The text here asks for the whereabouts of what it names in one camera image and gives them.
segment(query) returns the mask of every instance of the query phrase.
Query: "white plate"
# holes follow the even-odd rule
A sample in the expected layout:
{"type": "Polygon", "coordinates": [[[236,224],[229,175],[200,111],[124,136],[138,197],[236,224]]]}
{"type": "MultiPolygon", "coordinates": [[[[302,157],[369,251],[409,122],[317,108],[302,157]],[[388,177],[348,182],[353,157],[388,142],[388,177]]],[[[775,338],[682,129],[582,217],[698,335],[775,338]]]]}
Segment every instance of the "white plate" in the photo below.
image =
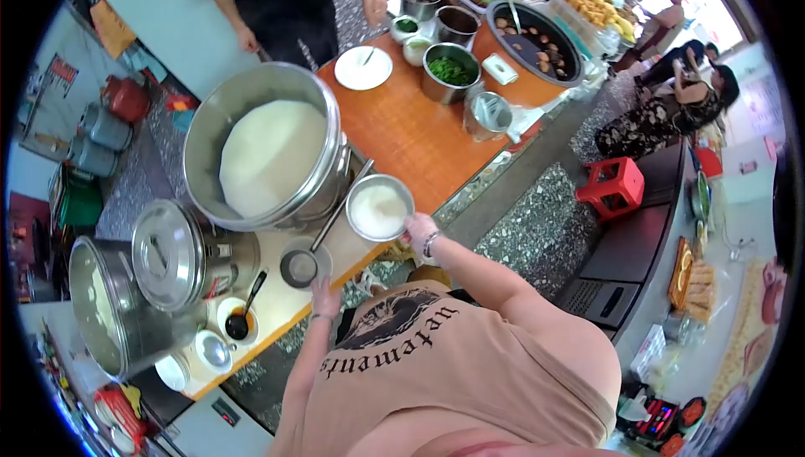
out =
{"type": "Polygon", "coordinates": [[[372,47],[355,47],[344,52],[336,61],[338,83],[350,90],[369,90],[388,80],[394,65],[383,50],[375,48],[371,59],[362,65],[371,52],[372,47]]]}
{"type": "Polygon", "coordinates": [[[184,389],[190,377],[189,368],[183,362],[183,357],[171,355],[154,364],[162,382],[175,391],[184,389]]]}

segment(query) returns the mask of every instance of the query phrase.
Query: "black pants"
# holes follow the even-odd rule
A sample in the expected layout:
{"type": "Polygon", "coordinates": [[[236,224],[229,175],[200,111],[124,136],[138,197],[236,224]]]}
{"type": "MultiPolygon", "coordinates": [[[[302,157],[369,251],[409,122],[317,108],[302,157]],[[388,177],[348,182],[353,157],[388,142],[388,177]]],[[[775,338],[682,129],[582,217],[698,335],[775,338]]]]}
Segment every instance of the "black pants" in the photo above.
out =
{"type": "Polygon", "coordinates": [[[310,50],[319,68],[338,55],[336,7],[332,2],[323,9],[300,13],[293,19],[261,18],[251,29],[271,60],[310,69],[299,41],[310,50]]]}
{"type": "Polygon", "coordinates": [[[643,86],[652,88],[652,86],[659,83],[664,83],[674,77],[674,59],[664,55],[657,63],[648,71],[640,75],[640,80],[643,86]]]}

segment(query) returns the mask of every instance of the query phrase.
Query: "terrazzo floor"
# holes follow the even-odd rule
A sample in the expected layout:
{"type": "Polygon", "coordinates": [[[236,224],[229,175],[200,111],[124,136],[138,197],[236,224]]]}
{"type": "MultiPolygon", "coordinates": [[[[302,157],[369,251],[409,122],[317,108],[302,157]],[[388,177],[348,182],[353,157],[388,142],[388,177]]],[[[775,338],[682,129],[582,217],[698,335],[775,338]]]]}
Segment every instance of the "terrazzo floor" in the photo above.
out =
{"type": "MultiPolygon", "coordinates": [[[[335,0],[335,3],[341,51],[385,30],[368,28],[362,0],[335,0]]],[[[485,192],[492,185],[517,188],[508,210],[494,216],[488,226],[474,231],[474,242],[468,247],[508,265],[544,296],[553,297],[578,270],[596,241],[597,225],[589,210],[576,203],[573,190],[578,186],[580,163],[600,157],[592,143],[594,131],[628,107],[632,74],[624,73],[608,82],[601,95],[589,104],[565,102],[543,117],[543,132],[511,161],[471,182],[435,214],[439,225],[448,229],[460,223],[470,206],[478,210],[486,208],[488,203],[491,209],[494,193],[485,192]],[[564,115],[569,111],[575,113],[572,120],[564,115]],[[573,130],[565,130],[547,142],[551,130],[562,129],[570,121],[575,123],[573,130]],[[533,161],[535,155],[546,152],[549,146],[561,150],[552,153],[554,161],[534,166],[530,172],[519,172],[521,177],[517,179],[507,178],[515,174],[516,166],[522,170],[526,165],[523,162],[533,161]]],[[[147,203],[156,198],[187,199],[181,170],[184,133],[172,126],[171,113],[164,107],[164,93],[152,94],[152,110],[142,122],[118,175],[109,184],[106,207],[96,227],[96,236],[100,238],[128,241],[135,220],[147,203]]],[[[393,286],[405,280],[413,264],[375,261],[369,268],[388,286],[393,286]]],[[[345,286],[343,308],[357,306],[364,299],[366,295],[354,284],[345,286]]],[[[284,385],[306,329],[307,320],[303,319],[221,385],[272,433],[281,413],[284,385]]]]}

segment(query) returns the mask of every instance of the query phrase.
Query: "pot lid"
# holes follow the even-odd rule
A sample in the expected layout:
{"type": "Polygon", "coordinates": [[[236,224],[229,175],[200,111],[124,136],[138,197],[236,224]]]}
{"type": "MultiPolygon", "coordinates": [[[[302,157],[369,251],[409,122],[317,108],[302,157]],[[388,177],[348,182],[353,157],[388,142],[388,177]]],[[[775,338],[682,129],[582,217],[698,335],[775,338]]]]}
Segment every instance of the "pot lid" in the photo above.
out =
{"type": "Polygon", "coordinates": [[[135,223],[131,259],[143,296],[161,311],[179,311],[202,271],[200,232],[178,203],[155,200],[135,223]]]}

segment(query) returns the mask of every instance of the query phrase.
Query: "orange table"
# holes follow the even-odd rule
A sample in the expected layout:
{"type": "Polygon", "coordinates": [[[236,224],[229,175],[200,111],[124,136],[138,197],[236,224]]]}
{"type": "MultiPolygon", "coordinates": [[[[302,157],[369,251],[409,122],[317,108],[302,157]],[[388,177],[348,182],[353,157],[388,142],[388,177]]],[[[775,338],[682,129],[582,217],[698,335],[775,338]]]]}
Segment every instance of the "orange table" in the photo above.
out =
{"type": "Polygon", "coordinates": [[[508,144],[508,138],[474,142],[461,128],[464,105],[443,106],[428,99],[422,68],[403,58],[385,33],[367,43],[385,50],[394,69],[377,88],[353,91],[335,78],[335,61],[317,73],[338,100],[341,129],[378,172],[406,183],[417,210],[433,214],[508,144]]]}

